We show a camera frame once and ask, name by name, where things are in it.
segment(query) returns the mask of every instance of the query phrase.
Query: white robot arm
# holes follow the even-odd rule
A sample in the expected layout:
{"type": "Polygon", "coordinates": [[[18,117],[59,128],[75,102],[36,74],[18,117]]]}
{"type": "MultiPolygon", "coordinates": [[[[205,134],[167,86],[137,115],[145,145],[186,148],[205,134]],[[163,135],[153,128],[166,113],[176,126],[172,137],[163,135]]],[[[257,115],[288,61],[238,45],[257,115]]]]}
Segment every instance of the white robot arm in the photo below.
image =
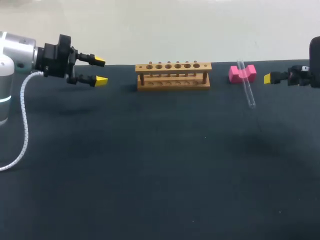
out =
{"type": "Polygon", "coordinates": [[[108,79],[101,76],[76,75],[76,60],[104,67],[105,61],[93,54],[82,54],[71,46],[71,37],[60,35],[57,45],[45,43],[38,47],[36,40],[0,31],[0,125],[7,118],[14,73],[29,74],[41,71],[45,77],[66,78],[67,83],[77,82],[92,87],[104,86],[108,79]]]}

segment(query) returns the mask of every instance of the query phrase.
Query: black table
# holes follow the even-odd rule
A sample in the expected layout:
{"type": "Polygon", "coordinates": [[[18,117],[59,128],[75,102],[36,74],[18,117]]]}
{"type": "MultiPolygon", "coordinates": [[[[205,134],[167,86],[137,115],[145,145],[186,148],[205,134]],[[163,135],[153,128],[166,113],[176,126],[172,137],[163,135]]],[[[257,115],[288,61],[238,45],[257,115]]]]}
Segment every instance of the black table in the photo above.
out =
{"type": "MultiPolygon", "coordinates": [[[[77,67],[104,88],[33,79],[27,153],[0,173],[0,239],[319,239],[320,89],[263,85],[308,61],[255,62],[254,110],[231,64],[212,64],[210,91],[136,92],[124,65],[77,67]]],[[[1,165],[23,143],[23,78],[1,165]]]]}

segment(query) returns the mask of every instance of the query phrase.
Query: pink foam block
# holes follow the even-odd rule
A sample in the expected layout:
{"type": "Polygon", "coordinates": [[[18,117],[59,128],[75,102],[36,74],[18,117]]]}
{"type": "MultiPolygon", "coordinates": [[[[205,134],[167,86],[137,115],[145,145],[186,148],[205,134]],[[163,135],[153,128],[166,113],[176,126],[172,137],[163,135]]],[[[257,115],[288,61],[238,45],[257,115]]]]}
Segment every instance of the pink foam block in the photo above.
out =
{"type": "Polygon", "coordinates": [[[232,84],[242,83],[242,79],[246,76],[250,83],[253,83],[257,76],[254,65],[248,65],[244,70],[239,70],[237,66],[231,66],[229,70],[229,80],[232,84]]]}

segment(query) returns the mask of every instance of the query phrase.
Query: yellow fingertip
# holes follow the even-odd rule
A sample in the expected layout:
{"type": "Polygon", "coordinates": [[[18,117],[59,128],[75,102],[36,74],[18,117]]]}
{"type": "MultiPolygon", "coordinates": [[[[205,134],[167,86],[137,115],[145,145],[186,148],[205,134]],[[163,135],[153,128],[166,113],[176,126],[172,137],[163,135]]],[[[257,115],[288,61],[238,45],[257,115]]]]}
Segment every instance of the yellow fingertip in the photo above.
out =
{"type": "Polygon", "coordinates": [[[105,60],[103,60],[101,57],[95,56],[94,58],[95,58],[95,60],[105,62],[105,60]]]}
{"type": "Polygon", "coordinates": [[[267,74],[264,76],[264,81],[263,81],[264,84],[270,84],[271,83],[271,74],[267,74]]]}
{"type": "Polygon", "coordinates": [[[102,76],[96,76],[95,87],[101,87],[108,83],[108,78],[102,76]]]}

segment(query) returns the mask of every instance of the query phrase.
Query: test tube rack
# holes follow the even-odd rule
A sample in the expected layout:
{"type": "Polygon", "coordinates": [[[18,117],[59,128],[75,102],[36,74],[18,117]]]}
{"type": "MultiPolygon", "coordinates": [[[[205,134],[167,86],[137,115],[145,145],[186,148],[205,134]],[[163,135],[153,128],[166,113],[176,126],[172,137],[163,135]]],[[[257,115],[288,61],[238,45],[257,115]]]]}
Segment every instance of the test tube rack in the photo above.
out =
{"type": "Polygon", "coordinates": [[[208,90],[210,62],[137,64],[138,91],[208,90]]]}

